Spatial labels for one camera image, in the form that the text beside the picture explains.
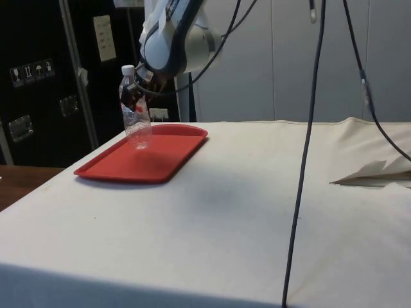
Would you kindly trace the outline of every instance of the cabinet door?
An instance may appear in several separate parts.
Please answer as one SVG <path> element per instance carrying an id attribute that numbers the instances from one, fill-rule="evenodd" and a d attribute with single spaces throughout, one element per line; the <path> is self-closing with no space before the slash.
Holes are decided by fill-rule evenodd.
<path id="1" fill-rule="evenodd" d="M 370 10 L 367 72 L 377 117 L 411 121 L 411 1 L 372 0 Z"/>
<path id="2" fill-rule="evenodd" d="M 319 17 L 320 3 L 316 0 Z M 310 23 L 308 1 L 274 0 L 272 4 L 275 118 L 307 121 L 320 22 Z M 348 4 L 365 63 L 369 0 L 348 0 Z M 362 117 L 362 106 L 361 83 L 343 2 L 327 1 L 315 120 Z"/>
<path id="3" fill-rule="evenodd" d="M 14 163 L 69 166 L 91 145 L 80 102 L 74 108 L 78 93 L 58 1 L 43 0 L 40 6 L 36 1 L 3 1 L 0 7 L 8 25 L 0 30 L 8 46 L 0 60 L 0 116 Z M 69 97 L 73 105 L 64 103 L 63 114 L 62 99 Z M 33 134 L 20 126 L 13 136 L 9 123 L 25 116 Z"/>
<path id="4" fill-rule="evenodd" d="M 237 21 L 251 2 L 242 1 Z M 257 2 L 230 35 L 221 61 L 195 85 L 198 121 L 274 119 L 271 5 L 271 0 Z M 210 25 L 225 33 L 235 6 L 236 0 L 208 0 L 205 11 Z"/>

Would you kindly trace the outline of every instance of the wire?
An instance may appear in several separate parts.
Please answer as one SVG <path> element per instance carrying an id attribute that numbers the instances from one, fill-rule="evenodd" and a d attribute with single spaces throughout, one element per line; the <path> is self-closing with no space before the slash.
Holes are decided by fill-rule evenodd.
<path id="1" fill-rule="evenodd" d="M 221 37 L 226 37 L 227 35 L 230 35 L 232 32 L 236 31 L 238 27 L 241 26 L 241 24 L 243 23 L 243 21 L 249 16 L 249 14 L 251 13 L 254 5 L 256 5 L 257 0 L 254 0 L 251 4 L 249 9 L 244 13 L 243 18 L 241 18 L 237 24 L 232 28 L 232 30 L 230 32 L 227 32 L 226 34 L 223 34 Z"/>
<path id="2" fill-rule="evenodd" d="M 376 113 L 375 113 L 374 101 L 372 99 L 371 88 L 370 88 L 369 83 L 367 81 L 367 75 L 366 75 L 366 73 L 365 73 L 365 71 L 362 67 L 360 54 L 358 52 L 358 47 L 357 47 L 355 34 L 354 34 L 354 30 L 353 30 L 353 23 L 351 22 L 351 16 L 350 16 L 350 13 L 349 13 L 347 0 L 343 0 L 343 2 L 344 2 L 345 15 L 347 17 L 349 32 L 350 32 L 350 36 L 351 36 L 351 42 L 353 43 L 358 69 L 360 70 L 360 77 L 361 77 L 362 84 L 363 84 L 363 91 L 364 91 L 364 94 L 365 94 L 366 101 L 368 102 L 367 105 L 368 105 L 369 111 L 371 113 L 372 119 L 374 120 L 375 125 L 377 126 L 378 130 L 381 132 L 382 136 L 384 136 L 384 138 L 389 142 L 389 144 L 391 144 L 391 146 L 394 149 L 396 149 L 398 153 L 400 153 L 402 156 L 404 156 L 407 160 L 409 160 L 411 162 L 410 155 L 406 154 L 402 149 L 399 148 L 399 146 L 397 146 L 397 144 L 387 135 L 385 130 L 382 128 L 380 122 L 378 121 L 378 118 L 377 118 Z"/>
<path id="3" fill-rule="evenodd" d="M 227 30 L 227 33 L 231 33 L 233 27 L 234 27 L 234 23 L 236 22 L 236 18 L 238 15 L 238 10 L 240 9 L 240 4 L 241 4 L 241 0 L 237 0 L 237 4 L 236 4 L 236 8 L 234 10 L 234 13 L 232 15 L 232 19 L 229 25 L 229 28 Z M 143 93 L 145 94 L 150 94 L 153 96 L 170 96 L 170 95 L 174 95 L 176 93 L 180 93 L 184 90 L 187 90 L 188 88 L 192 87 L 203 75 L 204 73 L 208 70 L 208 68 L 210 68 L 210 66 L 213 64 L 213 62 L 217 59 L 218 55 L 221 53 L 221 50 L 223 49 L 225 42 L 227 41 L 227 39 L 229 38 L 229 34 L 223 38 L 220 46 L 218 46 L 218 49 L 216 50 L 216 53 L 214 54 L 214 56 L 210 59 L 210 61 L 207 63 L 207 65 L 199 72 L 199 74 L 197 75 L 196 78 L 193 79 L 193 81 L 191 83 L 188 83 L 187 85 L 176 89 L 174 91 L 171 92 L 154 92 L 154 91 L 150 91 L 145 89 L 144 87 L 140 86 L 138 83 L 136 83 L 136 87 Z"/>
<path id="4" fill-rule="evenodd" d="M 282 303 L 283 308 L 287 307 L 288 286 L 290 283 L 290 273 L 291 273 L 291 266 L 292 266 L 292 261 L 293 261 L 295 233 L 297 231 L 297 222 L 298 222 L 299 211 L 300 211 L 302 188 L 304 187 L 304 176 L 305 176 L 305 170 L 306 170 L 306 164 L 307 164 L 308 148 L 310 147 L 311 131 L 313 128 L 313 121 L 314 121 L 315 96 L 317 93 L 317 76 L 319 72 L 320 55 L 321 55 L 321 49 L 322 49 L 322 41 L 324 38 L 325 23 L 326 23 L 326 0 L 322 0 L 320 34 L 319 34 L 319 41 L 317 44 L 317 52 L 315 54 L 313 82 L 311 86 L 310 116 L 308 118 L 306 142 L 305 142 L 304 151 L 302 154 L 300 179 L 299 179 L 299 185 L 298 185 L 297 199 L 295 201 L 293 225 L 291 228 L 290 247 L 288 249 L 287 269 L 286 269 L 286 274 L 285 274 L 284 290 L 283 290 L 283 303 Z"/>

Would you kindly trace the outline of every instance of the red tray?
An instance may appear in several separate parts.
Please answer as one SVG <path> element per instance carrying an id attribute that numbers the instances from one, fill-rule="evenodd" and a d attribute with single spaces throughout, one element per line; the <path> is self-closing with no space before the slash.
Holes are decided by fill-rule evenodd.
<path id="1" fill-rule="evenodd" d="M 207 131 L 189 125 L 155 125 L 147 149 L 137 151 L 124 138 L 74 174 L 111 182 L 165 183 L 201 148 L 207 135 Z"/>

